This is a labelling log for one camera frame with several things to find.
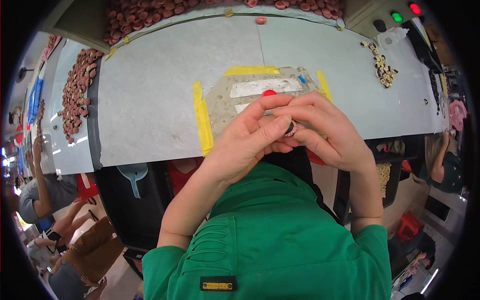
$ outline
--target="black button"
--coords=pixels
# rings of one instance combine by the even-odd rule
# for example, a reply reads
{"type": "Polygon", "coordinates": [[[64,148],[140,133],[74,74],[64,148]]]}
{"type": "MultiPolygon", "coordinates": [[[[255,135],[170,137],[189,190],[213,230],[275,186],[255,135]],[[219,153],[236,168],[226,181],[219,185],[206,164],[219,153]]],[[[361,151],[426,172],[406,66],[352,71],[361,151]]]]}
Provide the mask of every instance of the black button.
{"type": "Polygon", "coordinates": [[[382,20],[375,20],[373,21],[373,26],[377,29],[378,32],[385,32],[387,31],[387,26],[385,25],[385,22],[382,20]]]}

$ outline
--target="red plastic stool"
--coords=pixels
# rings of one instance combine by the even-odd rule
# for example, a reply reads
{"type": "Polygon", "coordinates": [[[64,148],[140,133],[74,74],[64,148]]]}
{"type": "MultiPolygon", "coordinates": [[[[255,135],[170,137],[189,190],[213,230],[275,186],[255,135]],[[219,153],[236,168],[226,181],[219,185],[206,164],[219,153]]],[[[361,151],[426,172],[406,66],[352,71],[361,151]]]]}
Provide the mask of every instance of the red plastic stool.
{"type": "Polygon", "coordinates": [[[400,221],[402,221],[402,225],[400,226],[400,230],[396,233],[396,235],[404,241],[407,241],[415,236],[421,227],[421,222],[415,218],[411,211],[404,213],[400,217],[400,221]]]}
{"type": "Polygon", "coordinates": [[[88,178],[86,179],[90,183],[90,188],[85,187],[84,180],[82,178],[81,174],[77,174],[77,192],[78,192],[78,198],[75,199],[74,203],[87,200],[92,198],[93,196],[98,195],[98,190],[96,188],[96,185],[91,183],[88,178]]]}

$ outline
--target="blue plastic basket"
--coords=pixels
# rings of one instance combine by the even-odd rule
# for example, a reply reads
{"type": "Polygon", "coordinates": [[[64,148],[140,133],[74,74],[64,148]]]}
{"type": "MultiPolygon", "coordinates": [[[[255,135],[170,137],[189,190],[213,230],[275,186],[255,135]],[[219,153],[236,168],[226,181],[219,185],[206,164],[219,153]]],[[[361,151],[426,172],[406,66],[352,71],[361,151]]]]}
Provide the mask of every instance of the blue plastic basket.
{"type": "Polygon", "coordinates": [[[37,77],[32,87],[30,97],[28,98],[28,124],[32,124],[35,121],[36,114],[38,113],[38,104],[40,103],[42,85],[43,79],[37,77]]]}

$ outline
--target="hand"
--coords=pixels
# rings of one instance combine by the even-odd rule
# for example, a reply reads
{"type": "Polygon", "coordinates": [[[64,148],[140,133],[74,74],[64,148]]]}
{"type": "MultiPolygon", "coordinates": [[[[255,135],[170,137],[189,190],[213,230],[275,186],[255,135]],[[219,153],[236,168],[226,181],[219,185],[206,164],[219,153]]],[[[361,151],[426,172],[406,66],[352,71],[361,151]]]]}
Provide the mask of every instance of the hand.
{"type": "Polygon", "coordinates": [[[107,286],[107,277],[103,277],[103,279],[100,281],[100,287],[105,288],[107,286]]]}
{"type": "Polygon", "coordinates": [[[261,97],[248,105],[222,132],[200,169],[227,184],[245,176],[266,154],[290,152],[299,145],[285,137],[291,117],[262,117],[267,109],[287,105],[292,96],[261,97]]]}
{"type": "Polygon", "coordinates": [[[94,288],[97,288],[97,287],[100,287],[101,284],[98,284],[98,283],[94,283],[94,282],[91,282],[87,276],[81,276],[80,277],[81,281],[84,283],[84,286],[86,287],[94,287],[94,288]]]}
{"type": "Polygon", "coordinates": [[[27,161],[28,164],[33,163],[33,156],[32,156],[31,150],[28,150],[27,152],[25,152],[25,160],[27,161]]]}
{"type": "Polygon", "coordinates": [[[448,133],[448,129],[445,129],[442,137],[443,137],[444,146],[448,146],[448,143],[450,141],[450,134],[448,133]]]}
{"type": "Polygon", "coordinates": [[[35,164],[39,164],[42,159],[42,151],[43,151],[42,136],[38,136],[35,138],[33,142],[32,150],[33,150],[33,162],[35,164]]]}
{"type": "Polygon", "coordinates": [[[307,121],[324,132],[327,139],[311,129],[299,129],[293,138],[332,167],[361,172],[375,164],[371,150],[347,116],[318,91],[293,99],[288,106],[275,109],[273,115],[291,115],[294,120],[307,121]]]}

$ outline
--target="work surface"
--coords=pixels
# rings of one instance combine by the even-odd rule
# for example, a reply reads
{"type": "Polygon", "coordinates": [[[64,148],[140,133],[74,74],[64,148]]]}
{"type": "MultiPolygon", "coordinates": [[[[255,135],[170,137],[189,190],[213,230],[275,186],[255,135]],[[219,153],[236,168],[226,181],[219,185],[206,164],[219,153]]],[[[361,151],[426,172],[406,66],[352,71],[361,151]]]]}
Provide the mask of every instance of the work surface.
{"type": "Polygon", "coordinates": [[[316,71],[322,71],[333,103],[364,139],[443,129],[434,122],[428,69],[408,39],[394,50],[379,49],[387,64],[399,70],[393,87],[384,89],[374,76],[372,52],[360,46],[362,40],[370,42],[367,38],[299,19],[268,17],[265,25],[254,19],[176,24],[132,41],[102,62],[100,163],[201,156],[192,83],[200,81],[205,96],[232,66],[302,66],[317,82],[316,71]]]}

